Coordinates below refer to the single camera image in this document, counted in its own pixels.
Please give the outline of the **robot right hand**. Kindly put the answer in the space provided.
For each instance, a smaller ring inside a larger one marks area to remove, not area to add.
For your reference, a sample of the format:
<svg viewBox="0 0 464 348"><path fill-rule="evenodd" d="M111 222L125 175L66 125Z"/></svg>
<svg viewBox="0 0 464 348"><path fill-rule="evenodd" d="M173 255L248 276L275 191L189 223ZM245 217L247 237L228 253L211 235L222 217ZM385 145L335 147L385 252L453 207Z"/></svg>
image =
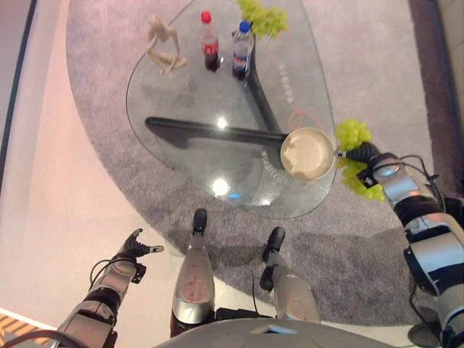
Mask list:
<svg viewBox="0 0 464 348"><path fill-rule="evenodd" d="M374 166L380 158L380 151L371 142L362 142L356 149L338 150L335 153L336 164L342 167L350 163Z"/></svg>

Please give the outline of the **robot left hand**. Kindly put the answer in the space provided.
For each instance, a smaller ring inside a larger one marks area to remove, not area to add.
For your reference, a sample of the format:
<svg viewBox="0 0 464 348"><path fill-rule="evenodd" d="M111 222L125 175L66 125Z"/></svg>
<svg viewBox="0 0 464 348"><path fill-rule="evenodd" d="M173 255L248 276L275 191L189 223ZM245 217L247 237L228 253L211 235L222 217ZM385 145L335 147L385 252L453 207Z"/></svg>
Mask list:
<svg viewBox="0 0 464 348"><path fill-rule="evenodd" d="M138 236L143 232L142 228L137 228L125 240L120 251L116 254L116 258L122 257L136 260L148 254L161 253L165 250L162 245L148 246L138 241Z"/></svg>

